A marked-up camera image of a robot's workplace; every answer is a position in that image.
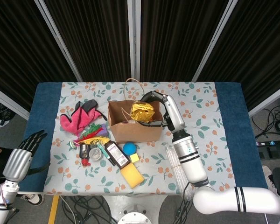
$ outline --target robotic arm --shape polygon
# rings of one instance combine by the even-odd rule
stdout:
[[[0,185],[0,224],[4,223],[10,210],[15,211],[11,205],[20,188],[18,183],[27,174],[35,172],[35,169],[29,170],[29,167],[40,142],[46,136],[43,130],[34,133],[10,154],[3,171],[6,180]]]
[[[184,131],[185,124],[173,98],[151,91],[145,94],[141,101],[159,101],[165,106],[163,121],[139,123],[144,126],[168,126],[185,175],[192,185],[198,187],[193,203],[199,212],[212,214],[230,210],[280,215],[280,197],[268,189],[234,187],[224,192],[215,192],[208,184],[208,177],[197,152],[198,146],[194,145],[192,136]]]

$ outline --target brown paper bag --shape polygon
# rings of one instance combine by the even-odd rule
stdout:
[[[132,142],[147,142],[157,141],[161,136],[163,130],[162,127],[145,127],[139,123],[125,124],[122,123],[129,120],[131,117],[122,113],[121,108],[130,112],[134,100],[123,101],[109,101],[108,104],[108,120],[110,129],[117,143],[125,143],[127,141]],[[162,120],[162,114],[160,112],[160,104],[158,101],[150,103],[154,107],[153,120]]]

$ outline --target pink cloth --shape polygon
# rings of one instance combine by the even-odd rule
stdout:
[[[66,114],[61,114],[60,116],[60,125],[61,127],[72,134],[79,135],[84,128],[94,121],[99,115],[99,112],[95,108],[89,110],[88,114],[79,107],[74,111],[69,118]]]

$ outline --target red bottle cap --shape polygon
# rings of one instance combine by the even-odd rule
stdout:
[[[82,166],[90,166],[91,164],[88,162],[88,159],[82,159]]]

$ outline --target table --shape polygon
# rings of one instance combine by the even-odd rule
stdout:
[[[267,188],[240,84],[142,84],[146,92],[157,89],[174,97],[184,117],[187,131],[193,134],[194,142],[200,147],[199,153],[215,190],[222,191],[233,186]],[[108,164],[108,160],[92,163],[92,169],[83,168],[76,158],[77,152],[67,145],[75,137],[60,129],[60,114],[70,114],[78,100],[84,102],[93,98],[98,102],[98,109],[107,114],[107,101],[123,100],[123,88],[126,88],[128,97],[140,99],[141,91],[137,83],[128,83],[128,86],[124,83],[38,85],[25,138],[41,129],[48,133],[36,152],[31,167],[40,167],[50,160],[51,165],[49,171],[27,176],[20,183],[21,192],[62,195],[180,193],[174,177],[170,175],[170,165],[164,154],[164,144],[171,141],[170,132],[166,128],[160,141],[138,144],[141,161],[135,165],[143,174],[145,183],[133,190],[129,189],[116,167]]]

